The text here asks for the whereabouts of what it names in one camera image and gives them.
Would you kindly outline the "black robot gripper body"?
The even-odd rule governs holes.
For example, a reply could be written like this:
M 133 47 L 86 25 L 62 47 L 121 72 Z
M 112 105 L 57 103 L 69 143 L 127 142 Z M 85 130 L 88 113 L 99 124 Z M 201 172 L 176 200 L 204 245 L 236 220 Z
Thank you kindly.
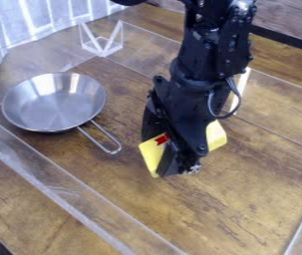
M 238 110 L 240 94 L 231 77 L 219 81 L 193 81 L 172 76 L 152 78 L 152 89 L 163 106 L 165 134 L 184 141 L 197 157 L 210 152 L 206 128 Z

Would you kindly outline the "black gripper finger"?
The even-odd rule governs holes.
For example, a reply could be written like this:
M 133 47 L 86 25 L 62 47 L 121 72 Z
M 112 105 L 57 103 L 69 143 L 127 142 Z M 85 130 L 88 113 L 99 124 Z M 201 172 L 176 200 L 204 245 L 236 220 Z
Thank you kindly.
M 149 92 L 143 115 L 141 141 L 147 141 L 165 132 L 163 106 L 155 91 Z
M 199 157 L 184 141 L 171 140 L 167 136 L 160 136 L 155 142 L 163 146 L 163 152 L 155 168 L 155 173 L 160 177 L 193 174 L 200 171 Z

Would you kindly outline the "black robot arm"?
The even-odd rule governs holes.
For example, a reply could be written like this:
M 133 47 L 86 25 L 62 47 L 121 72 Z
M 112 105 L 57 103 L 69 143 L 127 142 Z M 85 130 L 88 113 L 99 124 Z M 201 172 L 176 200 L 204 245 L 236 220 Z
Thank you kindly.
M 210 152 L 207 128 L 234 115 L 222 108 L 239 95 L 234 76 L 252 60 L 248 33 L 256 0 L 177 1 L 184 6 L 183 40 L 169 77 L 152 78 L 141 129 L 144 141 L 157 137 L 163 142 L 153 167 L 160 177 L 200 170 Z

